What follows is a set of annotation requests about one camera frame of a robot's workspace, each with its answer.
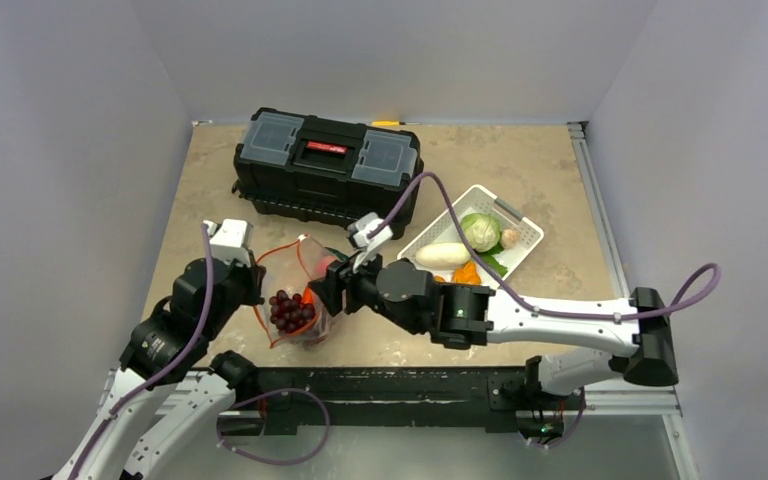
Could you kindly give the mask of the clear orange-zip bag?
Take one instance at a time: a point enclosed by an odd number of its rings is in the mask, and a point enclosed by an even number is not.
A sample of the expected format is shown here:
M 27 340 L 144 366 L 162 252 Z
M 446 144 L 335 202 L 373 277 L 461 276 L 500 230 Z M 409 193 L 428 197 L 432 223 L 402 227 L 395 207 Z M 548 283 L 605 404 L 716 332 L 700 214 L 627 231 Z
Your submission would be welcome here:
M 301 235 L 257 259 L 266 273 L 261 285 L 264 302 L 254 308 L 254 314 L 271 348 L 311 348 L 327 339 L 337 318 L 328 313 L 311 283 L 322 280 L 331 263 L 346 258 L 312 237 Z

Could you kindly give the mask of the dark red toy grapes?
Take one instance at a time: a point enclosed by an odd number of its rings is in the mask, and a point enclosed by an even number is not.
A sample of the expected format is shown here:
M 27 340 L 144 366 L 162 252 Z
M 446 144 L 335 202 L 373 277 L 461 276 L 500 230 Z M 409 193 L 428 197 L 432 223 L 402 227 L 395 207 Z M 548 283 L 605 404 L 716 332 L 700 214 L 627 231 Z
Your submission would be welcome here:
M 282 335 L 297 333 L 311 326 L 317 316 L 313 292 L 290 294 L 278 290 L 268 298 L 268 320 Z

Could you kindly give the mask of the green toy cabbage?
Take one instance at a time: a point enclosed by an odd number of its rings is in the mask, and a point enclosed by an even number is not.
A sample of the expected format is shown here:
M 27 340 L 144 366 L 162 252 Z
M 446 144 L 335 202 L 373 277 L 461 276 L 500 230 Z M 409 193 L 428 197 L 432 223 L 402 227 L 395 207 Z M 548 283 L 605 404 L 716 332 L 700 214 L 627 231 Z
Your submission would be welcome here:
M 460 227 L 469 245 L 477 252 L 493 249 L 501 238 L 499 220 L 491 214 L 467 214 L 461 219 Z

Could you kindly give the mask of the beige toy garlic bulb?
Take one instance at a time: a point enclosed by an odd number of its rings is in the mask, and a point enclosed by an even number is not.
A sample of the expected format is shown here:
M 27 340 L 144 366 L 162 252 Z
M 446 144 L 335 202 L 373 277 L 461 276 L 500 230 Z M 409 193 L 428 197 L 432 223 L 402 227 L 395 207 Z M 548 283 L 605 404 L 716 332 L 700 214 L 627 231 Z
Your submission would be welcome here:
M 514 248 L 519 242 L 520 234 L 517 230 L 508 228 L 504 229 L 500 234 L 499 244 L 505 250 Z

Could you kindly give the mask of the pink toy peach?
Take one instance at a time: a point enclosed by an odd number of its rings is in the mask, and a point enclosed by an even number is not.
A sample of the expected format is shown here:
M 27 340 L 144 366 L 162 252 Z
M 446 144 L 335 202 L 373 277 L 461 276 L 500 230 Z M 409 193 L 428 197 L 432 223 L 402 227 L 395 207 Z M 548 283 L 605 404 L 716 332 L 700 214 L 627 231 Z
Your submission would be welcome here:
M 328 267 L 337 260 L 334 256 L 324 256 L 318 260 L 314 267 L 313 279 L 320 279 L 326 276 Z

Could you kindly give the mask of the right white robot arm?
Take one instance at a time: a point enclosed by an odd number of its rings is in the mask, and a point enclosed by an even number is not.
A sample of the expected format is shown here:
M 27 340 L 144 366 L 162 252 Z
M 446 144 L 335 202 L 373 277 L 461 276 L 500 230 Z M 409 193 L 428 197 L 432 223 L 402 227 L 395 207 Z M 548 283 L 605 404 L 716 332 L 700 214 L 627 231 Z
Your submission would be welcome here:
M 515 297 L 486 286 L 438 282 L 408 260 L 383 265 L 381 258 L 360 267 L 336 260 L 309 287 L 331 315 L 367 307 L 448 349 L 512 342 L 569 346 L 564 354 L 527 361 L 521 392 L 536 407 L 613 378 L 644 387 L 678 382 L 669 315 L 651 288 L 598 302 Z

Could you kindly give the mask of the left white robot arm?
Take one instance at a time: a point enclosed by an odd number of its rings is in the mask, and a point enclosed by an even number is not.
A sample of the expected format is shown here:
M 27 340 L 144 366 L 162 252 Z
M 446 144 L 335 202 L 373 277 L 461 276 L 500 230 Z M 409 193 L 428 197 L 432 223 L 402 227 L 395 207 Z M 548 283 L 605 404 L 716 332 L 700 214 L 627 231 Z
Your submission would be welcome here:
M 202 360 L 232 315 L 262 303 L 266 269 L 254 260 L 190 262 L 132 331 L 113 384 L 57 479 L 117 479 L 163 402 Z

